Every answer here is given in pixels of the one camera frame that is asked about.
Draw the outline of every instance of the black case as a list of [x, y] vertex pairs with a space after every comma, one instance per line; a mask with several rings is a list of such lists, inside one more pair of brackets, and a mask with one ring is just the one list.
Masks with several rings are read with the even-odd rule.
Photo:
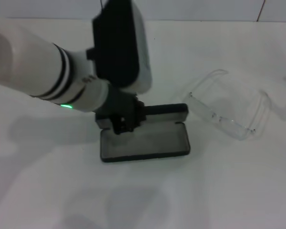
[[101, 129], [101, 160], [121, 162], [145, 160], [190, 153], [185, 124], [188, 115], [186, 104], [147, 106], [146, 121], [133, 132], [116, 135], [108, 118], [96, 115]]

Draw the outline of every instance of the white table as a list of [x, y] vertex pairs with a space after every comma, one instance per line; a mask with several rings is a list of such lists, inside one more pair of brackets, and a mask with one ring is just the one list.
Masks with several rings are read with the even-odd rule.
[[[69, 50], [91, 24], [15, 20]], [[268, 92], [265, 131], [237, 141], [187, 122], [182, 158], [103, 164], [92, 114], [0, 87], [0, 229], [286, 229], [286, 23], [151, 21], [147, 105], [216, 69]]]

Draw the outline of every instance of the green led light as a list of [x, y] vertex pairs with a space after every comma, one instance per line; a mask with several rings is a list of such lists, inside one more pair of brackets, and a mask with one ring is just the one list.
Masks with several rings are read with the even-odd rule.
[[63, 106], [63, 107], [68, 107], [68, 108], [70, 108], [70, 109], [72, 109], [73, 107], [72, 106], [70, 106], [70, 105], [61, 105], [61, 106]]

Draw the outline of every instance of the black stripe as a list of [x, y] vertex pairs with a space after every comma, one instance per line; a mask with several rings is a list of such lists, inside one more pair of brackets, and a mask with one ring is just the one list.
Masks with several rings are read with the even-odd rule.
[[71, 84], [73, 82], [73, 77], [74, 77], [73, 61], [72, 61], [71, 56], [69, 55], [69, 53], [67, 51], [65, 51], [65, 52], [66, 52], [67, 57], [69, 59], [69, 66], [70, 66], [67, 82], [66, 82], [66, 84], [64, 85], [64, 87], [61, 89], [61, 91], [58, 94], [56, 94], [56, 95], [54, 95], [54, 96], [52, 96], [52, 97], [50, 97], [48, 99], [43, 99], [43, 100], [50, 101], [50, 100], [58, 99], [63, 94], [65, 94], [65, 92], [70, 88], [70, 86], [71, 86]]
[[57, 82], [54, 84], [54, 86], [48, 92], [41, 94], [41, 95], [31, 95], [32, 97], [42, 98], [42, 97], [46, 97], [46, 96], [52, 94], [59, 87], [59, 85], [61, 84], [61, 82], [63, 80], [63, 76], [65, 75], [65, 71], [66, 71], [66, 59], [65, 59], [63, 52], [60, 49], [60, 47], [58, 47], [56, 44], [54, 44], [54, 45], [57, 47], [57, 49], [61, 55], [61, 73], [58, 77]]
[[83, 89], [81, 89], [80, 92], [78, 92], [73, 99], [71, 99], [68, 102], [63, 103], [63, 104], [72, 104], [72, 103], [76, 102], [82, 96], [82, 94], [84, 93], [85, 89], [86, 89], [86, 86]]

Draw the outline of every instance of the white wall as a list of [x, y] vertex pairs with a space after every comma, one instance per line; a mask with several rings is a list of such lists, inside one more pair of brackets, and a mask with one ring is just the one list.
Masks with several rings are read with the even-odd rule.
[[[263, 0], [135, 0], [148, 20], [256, 21]], [[100, 0], [0, 0], [0, 15], [92, 18]]]
[[259, 21], [286, 21], [286, 0], [266, 0]]

